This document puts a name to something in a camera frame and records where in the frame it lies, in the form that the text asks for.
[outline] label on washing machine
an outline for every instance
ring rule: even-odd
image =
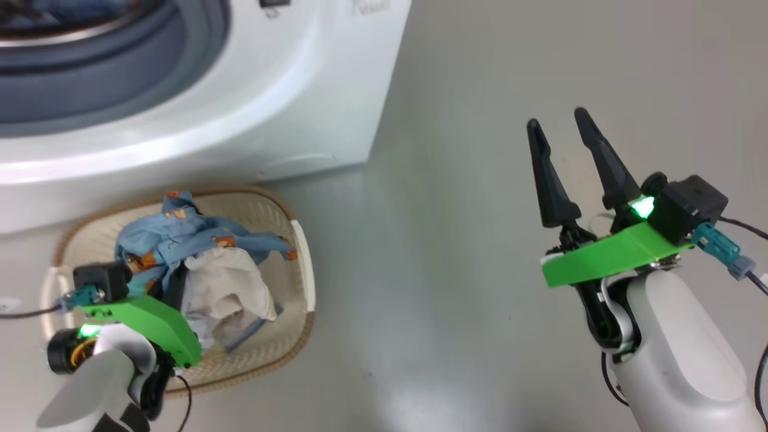
[[[389,0],[352,0],[354,15],[371,15],[389,10]]]

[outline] clothing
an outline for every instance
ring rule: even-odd
[[[189,269],[181,313],[225,318],[247,309],[258,317],[277,318],[275,304],[247,252],[215,248],[184,261]]]
[[[266,320],[277,318],[270,290],[248,252],[214,248],[187,258],[184,265],[189,272],[181,313],[203,351],[219,341],[229,353]]]
[[[214,248],[239,248],[255,264],[261,264],[271,251],[284,258],[293,249],[272,233],[250,233],[226,218],[199,212],[189,192],[172,191],[163,198],[160,214],[131,222],[118,235],[114,255],[128,264],[133,277],[128,283],[131,295],[142,295],[156,281],[167,290],[170,275],[188,257]]]
[[[0,2],[0,30],[75,30],[94,22],[120,18],[129,12],[149,9],[131,0],[4,0]]]

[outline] concrete floor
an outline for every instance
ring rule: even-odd
[[[585,215],[602,193],[571,116],[582,104],[638,181],[698,172],[731,198],[729,216],[765,227],[766,8],[416,2],[371,162],[270,185],[313,254],[310,342],[274,374],[196,397],[186,431],[636,431],[575,293],[541,276],[557,233],[538,219],[525,122],[541,119]],[[768,263],[759,239],[724,229]],[[63,230],[0,241],[0,297],[37,304]],[[768,300],[702,254],[680,273],[753,371]],[[31,430],[63,378],[37,321],[4,323],[0,340],[3,428]],[[154,430],[175,431],[185,404]]]

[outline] washing machine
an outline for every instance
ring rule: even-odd
[[[409,0],[8,0],[0,232],[366,161]]]

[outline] wire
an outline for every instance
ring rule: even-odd
[[[92,337],[91,339],[87,339],[87,340],[83,341],[82,343],[80,343],[77,347],[75,347],[74,350],[72,350],[72,355],[69,356],[69,364],[71,364],[72,367],[77,367],[78,366],[78,357],[80,357],[80,354],[82,354],[83,351],[85,351],[85,347],[87,347],[90,344],[95,344],[95,343],[96,343],[96,338]]]
[[[758,288],[759,288],[759,289],[760,289],[760,290],[761,290],[761,291],[762,291],[762,292],[763,292],[765,295],[768,295],[768,286],[766,286],[766,285],[765,285],[765,283],[763,283],[763,281],[761,281],[761,280],[760,280],[760,278],[759,278],[759,277],[757,277],[757,275],[756,275],[756,274],[754,274],[754,273],[753,273],[753,272],[751,272],[751,271],[748,271],[748,272],[746,273],[746,276],[747,276],[747,277],[750,279],[750,281],[752,281],[752,282],[753,282],[755,285],[757,285],[757,287],[758,287]]]
[[[768,240],[768,233],[766,233],[765,231],[760,230],[758,228],[755,228],[752,225],[745,224],[742,221],[737,221],[736,219],[724,218],[722,216],[720,216],[717,220],[721,221],[721,222],[725,222],[727,224],[736,225],[737,227],[742,227],[745,230],[753,232],[758,237],[761,237],[761,238],[764,238],[765,240]]]
[[[190,384],[181,375],[177,375],[176,378],[180,379],[181,382],[184,383],[184,386],[187,388],[187,394],[189,394],[189,403],[187,403],[187,413],[184,415],[184,420],[181,422],[181,426],[179,427],[179,432],[181,432],[182,430],[184,430],[184,426],[187,425],[187,420],[189,420],[190,418],[190,411],[192,411],[192,387],[190,387]]]
[[[23,318],[39,317],[40,315],[50,314],[61,309],[61,306],[49,307],[40,311],[24,312],[23,314],[0,314],[0,320],[21,320]]]
[[[768,345],[763,350],[763,355],[760,357],[760,363],[757,366],[757,374],[755,375],[755,407],[757,407],[757,412],[760,413],[760,417],[766,425],[766,430],[768,430],[768,419],[766,419],[766,413],[763,411],[763,401],[760,399],[760,385],[763,383],[763,372],[765,372],[766,363],[768,363]]]
[[[608,377],[608,356],[605,354],[605,351],[600,352],[600,365],[603,369],[603,379],[605,380],[605,385],[608,386],[608,390],[611,391],[611,394],[614,395],[616,400],[619,401],[622,405],[625,407],[629,407],[629,403],[624,400],[623,397],[619,396],[619,393],[614,388],[614,385],[611,384],[611,379]]]

